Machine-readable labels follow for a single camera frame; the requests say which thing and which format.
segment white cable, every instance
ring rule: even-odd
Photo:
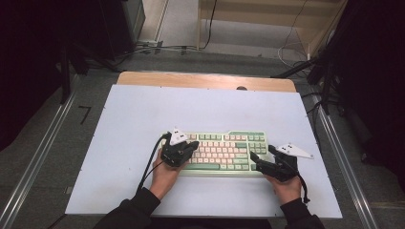
[[[279,56],[279,59],[280,59],[285,65],[287,65],[287,66],[289,66],[289,67],[291,67],[291,68],[294,68],[294,66],[289,65],[288,63],[286,63],[286,61],[283,60],[283,58],[282,58],[281,55],[280,55],[280,50],[282,50],[282,49],[285,48],[286,46],[296,45],[296,44],[304,44],[304,43],[309,44],[309,42],[295,42],[295,43],[289,43],[289,44],[286,44],[285,46],[282,46],[282,47],[281,47],[280,49],[278,49],[278,51],[277,51],[277,54],[278,54],[278,56]]]

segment person's left hand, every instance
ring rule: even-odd
[[[158,156],[153,162],[153,166],[159,165],[162,160],[160,158],[161,149],[159,149]],[[170,167],[166,163],[162,162],[154,171],[152,185],[149,189],[158,199],[162,200],[163,197],[172,189],[177,180],[177,176],[182,168],[187,164],[185,162],[181,167]]]

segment metal frame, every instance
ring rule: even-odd
[[[36,176],[39,173],[39,170],[42,167],[42,164],[47,157],[48,152],[50,151],[53,141],[59,132],[60,127],[65,120],[66,115],[68,114],[73,101],[75,100],[76,88],[80,83],[80,77],[75,75],[73,80],[73,90],[71,95],[68,97],[64,105],[60,105],[53,121],[48,128],[48,131],[45,133],[44,137],[41,140],[38,148],[35,151],[35,154],[32,157],[30,164],[28,165],[24,175],[21,177],[18,184],[15,186],[14,190],[11,193],[11,196],[3,209],[3,212],[0,217],[0,228],[9,229],[14,223],[17,214],[24,203],[25,198],[27,197],[33,182],[35,181]]]
[[[314,96],[313,101],[315,103],[319,102],[319,96]],[[337,136],[330,116],[325,114],[325,111],[322,107],[319,108],[319,114],[322,124],[327,133],[328,139],[330,140],[330,145],[333,149],[334,155],[336,156],[337,163],[339,164],[343,178],[345,179],[349,191],[352,195],[354,206],[357,209],[361,222],[363,223],[363,227],[370,229],[379,228],[373,216],[373,212],[369,205],[369,202],[367,201],[361,185],[357,180],[355,172],[352,169],[351,163],[346,156],[343,145],[340,142],[339,137]]]

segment person's right hand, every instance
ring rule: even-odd
[[[281,205],[301,197],[301,180],[299,177],[281,182],[274,177],[264,176],[273,185],[274,193],[280,199]]]

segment hand-mounted device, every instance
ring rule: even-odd
[[[262,172],[262,174],[274,177],[281,182],[298,176],[304,188],[304,203],[310,202],[307,184],[298,172],[297,157],[281,153],[272,145],[268,145],[268,150],[274,155],[275,163],[259,159],[255,153],[250,152],[250,159],[256,163],[256,170]]]
[[[181,165],[183,165],[183,163],[193,155],[193,152],[197,150],[200,144],[200,142],[198,141],[187,143],[187,135],[177,128],[174,129],[173,134],[167,132],[166,134],[162,135],[155,144],[148,164],[146,165],[145,172],[143,173],[142,179],[140,180],[140,183],[138,185],[137,193],[140,191],[144,181],[148,178],[152,171],[162,164],[161,162],[160,164],[156,165],[151,171],[149,171],[149,166],[152,163],[155,151],[158,149],[158,146],[163,139],[166,139],[166,143],[163,145],[160,158],[162,162],[165,162],[172,167],[180,167]]]
[[[187,135],[179,129],[165,135],[166,143],[163,145],[160,158],[171,167],[180,167],[193,156],[199,148],[199,141],[187,143]]]

